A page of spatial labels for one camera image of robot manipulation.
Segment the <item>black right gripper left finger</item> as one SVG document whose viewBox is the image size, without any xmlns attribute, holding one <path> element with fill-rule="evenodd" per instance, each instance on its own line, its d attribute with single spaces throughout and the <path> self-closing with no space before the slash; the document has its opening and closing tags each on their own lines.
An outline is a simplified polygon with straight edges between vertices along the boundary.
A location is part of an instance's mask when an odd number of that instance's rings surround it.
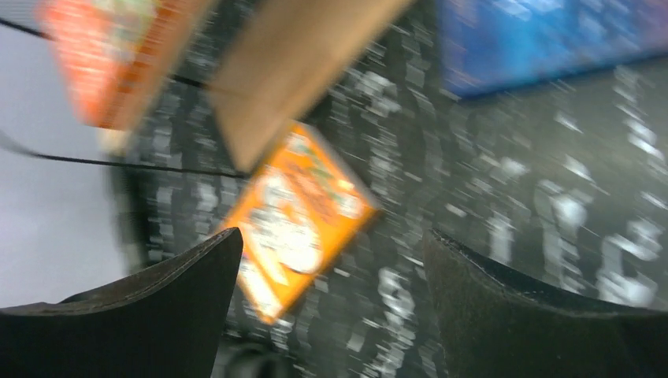
<svg viewBox="0 0 668 378">
<path fill-rule="evenodd" d="M 210 376 L 242 249 L 228 228 L 63 302 L 2 309 L 2 376 Z"/>
</svg>

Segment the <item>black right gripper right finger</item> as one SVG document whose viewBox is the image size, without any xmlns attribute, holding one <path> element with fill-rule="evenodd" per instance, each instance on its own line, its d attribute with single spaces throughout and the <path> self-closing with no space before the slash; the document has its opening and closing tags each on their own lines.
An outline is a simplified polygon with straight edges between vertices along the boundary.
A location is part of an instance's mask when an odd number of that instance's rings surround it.
<svg viewBox="0 0 668 378">
<path fill-rule="evenodd" d="M 436 229 L 422 248 L 449 376 L 666 376 L 666 313 L 553 287 Z"/>
</svg>

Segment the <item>orange small treehouse book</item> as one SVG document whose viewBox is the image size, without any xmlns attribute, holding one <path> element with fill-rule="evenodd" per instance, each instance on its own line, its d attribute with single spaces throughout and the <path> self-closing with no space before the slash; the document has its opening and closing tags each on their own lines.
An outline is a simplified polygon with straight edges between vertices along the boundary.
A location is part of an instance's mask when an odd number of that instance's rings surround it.
<svg viewBox="0 0 668 378">
<path fill-rule="evenodd" d="M 259 320 L 283 316 L 379 210 L 324 136 L 292 122 L 221 223 L 242 233 L 238 284 Z"/>
</svg>

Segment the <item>orange green treehouse book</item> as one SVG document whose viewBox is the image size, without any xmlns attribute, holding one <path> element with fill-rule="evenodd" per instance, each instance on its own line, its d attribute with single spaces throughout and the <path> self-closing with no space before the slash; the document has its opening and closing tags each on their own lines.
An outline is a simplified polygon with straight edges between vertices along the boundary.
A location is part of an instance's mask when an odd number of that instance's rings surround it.
<svg viewBox="0 0 668 378">
<path fill-rule="evenodd" d="M 39 19 L 88 126 L 136 127 L 216 1 L 45 1 Z"/>
</svg>

